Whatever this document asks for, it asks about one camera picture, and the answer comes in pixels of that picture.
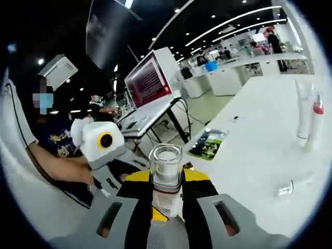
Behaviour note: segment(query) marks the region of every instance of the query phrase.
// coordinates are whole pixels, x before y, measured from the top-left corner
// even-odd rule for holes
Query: chair
[[[253,53],[254,53],[254,56],[257,57],[257,56],[264,56],[264,52],[261,48],[254,48],[253,49]]]

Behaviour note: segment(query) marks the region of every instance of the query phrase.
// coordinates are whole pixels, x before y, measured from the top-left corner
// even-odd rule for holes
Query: camera lens
[[[109,134],[103,135],[102,138],[100,139],[100,144],[104,148],[110,147],[112,142],[113,142],[113,138]]]

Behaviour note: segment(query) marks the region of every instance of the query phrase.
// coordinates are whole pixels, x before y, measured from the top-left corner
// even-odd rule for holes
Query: blue bin
[[[205,68],[208,72],[211,72],[218,69],[218,64],[216,61],[210,61],[207,64],[205,64]]]

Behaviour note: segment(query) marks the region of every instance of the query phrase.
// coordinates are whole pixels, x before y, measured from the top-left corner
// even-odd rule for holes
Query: air conditioner
[[[48,85],[52,86],[55,91],[77,72],[78,69],[73,63],[64,54],[59,54],[47,63],[38,74],[46,77]]]

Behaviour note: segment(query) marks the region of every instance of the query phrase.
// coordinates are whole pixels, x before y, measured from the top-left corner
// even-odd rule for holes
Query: red screen
[[[152,52],[125,79],[136,108],[171,94],[171,88]]]

